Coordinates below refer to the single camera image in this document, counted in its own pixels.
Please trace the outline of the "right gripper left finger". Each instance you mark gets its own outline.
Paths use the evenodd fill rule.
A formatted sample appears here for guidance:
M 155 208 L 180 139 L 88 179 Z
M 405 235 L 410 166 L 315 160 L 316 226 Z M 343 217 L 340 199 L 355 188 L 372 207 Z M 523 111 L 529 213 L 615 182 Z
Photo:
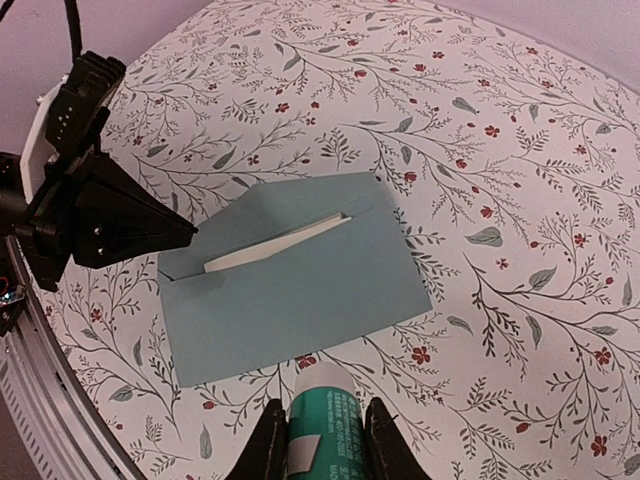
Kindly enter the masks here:
M 288 423 L 280 399 L 265 406 L 227 480 L 281 480 L 285 478 Z

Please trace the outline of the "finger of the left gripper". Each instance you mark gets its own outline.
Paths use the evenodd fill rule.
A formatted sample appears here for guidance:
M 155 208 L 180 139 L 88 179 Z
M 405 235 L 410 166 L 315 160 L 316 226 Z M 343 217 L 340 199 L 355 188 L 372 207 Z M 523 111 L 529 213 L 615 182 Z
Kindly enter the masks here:
M 157 200 L 107 154 L 98 156 L 75 200 L 79 215 L 141 235 L 194 235 L 197 228 Z
M 145 230 L 92 227 L 79 234 L 72 250 L 74 262 L 89 268 L 104 268 L 135 257 L 187 247 L 195 228 Z

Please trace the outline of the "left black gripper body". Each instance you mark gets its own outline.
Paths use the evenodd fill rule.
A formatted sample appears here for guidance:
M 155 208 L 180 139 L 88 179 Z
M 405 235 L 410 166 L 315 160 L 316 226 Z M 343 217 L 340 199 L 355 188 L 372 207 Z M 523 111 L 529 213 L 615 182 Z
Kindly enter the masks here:
M 83 203 L 90 196 L 98 154 L 44 166 L 44 182 L 15 226 L 37 285 L 56 292 L 70 259 L 93 267 L 100 257 L 100 225 Z

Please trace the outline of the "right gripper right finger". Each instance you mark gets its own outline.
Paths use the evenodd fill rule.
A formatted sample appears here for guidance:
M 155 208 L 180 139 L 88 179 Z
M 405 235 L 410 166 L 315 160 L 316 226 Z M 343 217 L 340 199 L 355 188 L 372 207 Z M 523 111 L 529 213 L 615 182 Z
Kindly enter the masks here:
M 372 398 L 367 406 L 364 440 L 368 479 L 431 480 L 379 397 Z

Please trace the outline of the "green white glue stick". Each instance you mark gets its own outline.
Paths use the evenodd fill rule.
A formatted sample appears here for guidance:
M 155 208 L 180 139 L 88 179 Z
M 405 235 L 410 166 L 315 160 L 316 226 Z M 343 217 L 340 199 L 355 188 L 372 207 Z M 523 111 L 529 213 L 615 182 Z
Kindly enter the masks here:
M 367 477 L 361 406 L 351 375 L 321 362 L 298 375 L 289 410 L 286 477 Z

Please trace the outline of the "beige letter paper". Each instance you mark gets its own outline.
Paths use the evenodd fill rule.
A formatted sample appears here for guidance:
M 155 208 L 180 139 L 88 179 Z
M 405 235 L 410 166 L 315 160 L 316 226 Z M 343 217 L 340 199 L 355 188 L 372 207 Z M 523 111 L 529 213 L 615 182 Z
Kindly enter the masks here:
M 277 238 L 212 259 L 204 265 L 204 270 L 212 273 L 264 260 L 350 221 L 351 217 L 338 213 Z

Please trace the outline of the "teal blue envelope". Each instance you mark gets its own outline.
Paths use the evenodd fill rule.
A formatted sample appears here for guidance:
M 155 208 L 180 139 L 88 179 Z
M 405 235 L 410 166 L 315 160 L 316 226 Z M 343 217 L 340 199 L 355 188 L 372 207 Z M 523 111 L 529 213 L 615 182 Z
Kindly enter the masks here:
M 264 260 L 206 273 L 212 259 L 342 213 L 351 221 Z M 187 388 L 332 347 L 432 307 L 370 173 L 258 184 L 158 258 L 178 383 Z

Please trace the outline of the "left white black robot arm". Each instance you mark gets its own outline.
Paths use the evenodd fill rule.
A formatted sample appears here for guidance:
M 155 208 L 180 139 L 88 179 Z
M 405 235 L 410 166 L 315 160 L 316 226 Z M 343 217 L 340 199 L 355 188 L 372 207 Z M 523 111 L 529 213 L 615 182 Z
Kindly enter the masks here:
M 87 156 L 74 171 L 48 167 L 31 201 L 17 157 L 1 157 L 1 234 L 18 240 L 43 290 L 57 291 L 69 262 L 101 269 L 187 247 L 196 232 L 106 153 Z

